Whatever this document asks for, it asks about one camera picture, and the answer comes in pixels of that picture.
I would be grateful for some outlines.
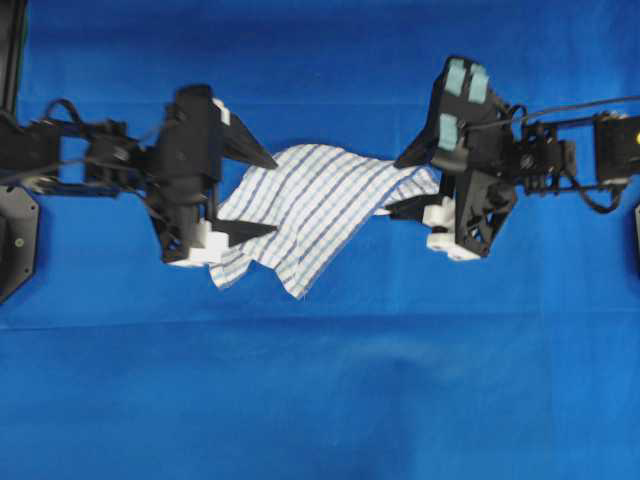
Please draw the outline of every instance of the blue fabric backdrop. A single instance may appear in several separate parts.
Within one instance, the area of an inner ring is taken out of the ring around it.
[[[450,53],[536,109],[639,93],[639,47],[637,2],[32,1],[19,116],[63,96],[140,134],[208,82],[271,151],[394,158]],[[136,199],[40,198],[0,307],[0,478],[639,478],[639,199],[521,198],[468,264],[374,218],[296,302],[162,265]]]

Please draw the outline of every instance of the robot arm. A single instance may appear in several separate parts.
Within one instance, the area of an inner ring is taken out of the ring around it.
[[[526,107],[511,106],[491,90],[482,65],[449,57],[434,83],[424,129],[395,163],[398,168],[428,164],[439,169],[440,192],[385,208],[392,218],[429,225],[425,216],[433,210],[430,207],[445,208],[444,198],[455,199],[451,243],[468,254],[458,253],[456,259],[489,255],[515,206],[516,187],[526,195],[577,192],[596,212],[609,213],[618,207],[630,177],[640,173],[640,117],[601,113],[559,122],[527,121],[547,113],[639,99],[624,97],[528,114]],[[523,115],[516,117],[520,110]],[[511,128],[518,121],[519,140]],[[576,179],[575,144],[559,139],[563,129],[584,126],[593,128],[596,152],[597,183],[588,186]],[[592,190],[608,191],[611,203],[593,201],[588,194]]]

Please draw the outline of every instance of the checkered cloth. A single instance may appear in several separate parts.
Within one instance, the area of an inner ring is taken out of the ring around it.
[[[398,170],[328,145],[298,145],[274,158],[276,170],[247,170],[219,217],[278,231],[224,252],[222,263],[210,267],[218,288],[231,286],[256,261],[275,270],[299,299],[371,215],[388,213],[382,205],[438,190],[425,167]]]

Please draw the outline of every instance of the white plastic part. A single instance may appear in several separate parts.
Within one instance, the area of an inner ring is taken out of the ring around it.
[[[220,121],[225,125],[231,125],[231,112],[224,106],[224,102],[219,98],[212,98],[213,104],[220,109]]]
[[[436,252],[444,252],[454,262],[478,260],[479,255],[461,247],[456,243],[453,233],[430,233],[427,236],[427,248]]]
[[[442,205],[427,205],[424,207],[422,223],[433,227],[452,229],[456,219],[456,202],[449,198],[442,199]]]
[[[202,247],[191,247],[189,256],[173,262],[176,267],[204,267],[212,263],[222,263],[222,254],[229,249],[229,235],[212,232],[211,222],[201,220],[196,226],[196,238]]]

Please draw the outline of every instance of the black frame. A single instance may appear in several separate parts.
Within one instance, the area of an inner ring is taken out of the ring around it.
[[[15,115],[26,32],[27,0],[0,0],[0,108]]]

